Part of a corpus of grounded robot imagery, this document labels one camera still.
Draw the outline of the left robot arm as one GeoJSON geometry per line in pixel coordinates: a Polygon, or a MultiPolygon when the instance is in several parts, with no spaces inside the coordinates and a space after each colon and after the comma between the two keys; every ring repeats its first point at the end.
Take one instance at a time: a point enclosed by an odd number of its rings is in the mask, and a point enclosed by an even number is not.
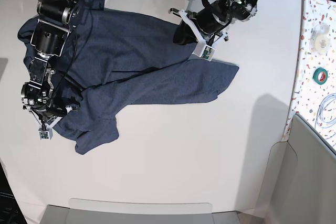
{"type": "Polygon", "coordinates": [[[224,31],[232,22],[245,22],[257,13],[258,0],[216,0],[210,3],[202,0],[203,9],[199,12],[171,8],[170,14],[181,18],[173,42],[178,45],[197,43],[193,54],[211,61],[216,47],[228,41],[224,31]]]}

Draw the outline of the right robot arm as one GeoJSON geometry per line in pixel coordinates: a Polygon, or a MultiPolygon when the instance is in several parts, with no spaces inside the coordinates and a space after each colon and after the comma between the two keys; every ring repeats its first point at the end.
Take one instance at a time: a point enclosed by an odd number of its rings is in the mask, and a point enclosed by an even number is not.
{"type": "Polygon", "coordinates": [[[30,80],[22,87],[23,108],[39,123],[40,139],[51,139],[53,127],[73,107],[54,102],[58,86],[53,85],[56,74],[50,61],[61,57],[68,38],[76,35],[80,0],[37,0],[38,20],[30,39],[35,56],[28,65],[30,80]]]}

